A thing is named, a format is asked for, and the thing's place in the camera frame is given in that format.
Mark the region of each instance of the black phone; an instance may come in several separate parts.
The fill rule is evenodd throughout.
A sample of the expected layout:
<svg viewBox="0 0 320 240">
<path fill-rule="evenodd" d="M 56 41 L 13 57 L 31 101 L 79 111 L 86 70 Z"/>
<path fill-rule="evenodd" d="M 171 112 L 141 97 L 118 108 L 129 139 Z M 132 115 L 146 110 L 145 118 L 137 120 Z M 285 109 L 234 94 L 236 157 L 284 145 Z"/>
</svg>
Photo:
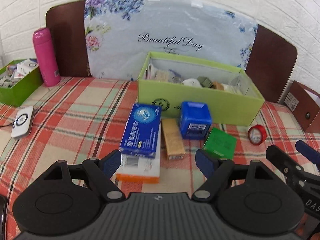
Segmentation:
<svg viewBox="0 0 320 240">
<path fill-rule="evenodd" d="M 8 199 L 0 195 L 0 240 L 5 240 L 5 222 L 7 220 Z"/>
</svg>

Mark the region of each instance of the pink flowers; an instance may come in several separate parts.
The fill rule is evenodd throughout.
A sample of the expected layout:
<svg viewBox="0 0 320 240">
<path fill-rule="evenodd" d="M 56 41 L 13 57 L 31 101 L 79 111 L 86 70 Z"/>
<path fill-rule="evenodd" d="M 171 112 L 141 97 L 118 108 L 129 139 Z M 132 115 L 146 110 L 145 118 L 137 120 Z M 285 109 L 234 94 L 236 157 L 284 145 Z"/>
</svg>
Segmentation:
<svg viewBox="0 0 320 240">
<path fill-rule="evenodd" d="M 98 50 L 101 45 L 99 37 L 97 37 L 97 35 L 94 35 L 94 33 L 87 34 L 85 41 L 87 44 L 87 49 L 90 49 L 91 51 Z"/>
</svg>

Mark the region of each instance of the pink water bottle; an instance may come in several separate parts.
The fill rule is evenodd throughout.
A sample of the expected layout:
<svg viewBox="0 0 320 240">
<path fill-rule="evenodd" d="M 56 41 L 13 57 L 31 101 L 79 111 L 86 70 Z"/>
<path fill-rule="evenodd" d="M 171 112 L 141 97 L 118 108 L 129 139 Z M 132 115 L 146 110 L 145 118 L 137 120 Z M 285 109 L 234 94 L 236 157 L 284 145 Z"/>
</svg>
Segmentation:
<svg viewBox="0 0 320 240">
<path fill-rule="evenodd" d="M 60 82 L 61 77 L 54 55 L 50 30 L 41 28 L 35 31 L 32 40 L 44 84 L 47 87 L 55 86 Z"/>
</svg>

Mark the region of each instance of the blue flowers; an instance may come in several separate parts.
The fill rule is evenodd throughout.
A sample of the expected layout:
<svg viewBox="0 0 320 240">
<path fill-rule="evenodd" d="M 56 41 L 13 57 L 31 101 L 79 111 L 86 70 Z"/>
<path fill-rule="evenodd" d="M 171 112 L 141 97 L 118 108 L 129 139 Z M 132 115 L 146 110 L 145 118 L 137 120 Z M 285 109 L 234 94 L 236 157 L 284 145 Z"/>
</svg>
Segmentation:
<svg viewBox="0 0 320 240">
<path fill-rule="evenodd" d="M 254 36 L 257 36 L 258 24 L 253 27 Z"/>
<path fill-rule="evenodd" d="M 84 6 L 84 18 L 90 19 L 97 15 L 121 13 L 122 19 L 130 21 L 131 14 L 139 13 L 144 0 L 86 0 Z"/>
<path fill-rule="evenodd" d="M 243 24 L 240 24 L 239 30 L 240 30 L 241 33 L 244 33 L 245 28 L 244 28 L 244 25 L 243 25 Z"/>
<path fill-rule="evenodd" d="M 230 16 L 231 18 L 235 17 L 235 14 L 233 12 L 230 12 L 230 11 L 225 11 L 225 14 Z"/>
<path fill-rule="evenodd" d="M 241 49 L 240 50 L 240 57 L 242 59 L 243 64 L 243 69 L 245 70 L 247 68 L 247 64 L 249 62 L 249 57 L 251 54 L 251 50 L 252 50 L 252 44 L 250 43 L 248 45 L 248 47 Z"/>
</svg>

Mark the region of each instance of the blue medicine box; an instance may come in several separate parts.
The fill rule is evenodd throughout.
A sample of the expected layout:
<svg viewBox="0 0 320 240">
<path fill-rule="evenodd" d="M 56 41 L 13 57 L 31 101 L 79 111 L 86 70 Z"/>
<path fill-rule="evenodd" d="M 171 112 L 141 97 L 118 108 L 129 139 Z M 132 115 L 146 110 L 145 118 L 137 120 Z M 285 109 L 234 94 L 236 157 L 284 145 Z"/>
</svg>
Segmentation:
<svg viewBox="0 0 320 240">
<path fill-rule="evenodd" d="M 211 124 L 212 118 L 207 104 L 182 102 L 179 125 L 183 139 L 203 139 Z"/>
<path fill-rule="evenodd" d="M 122 154 L 155 158 L 161 107 L 134 104 L 120 143 Z"/>
</svg>

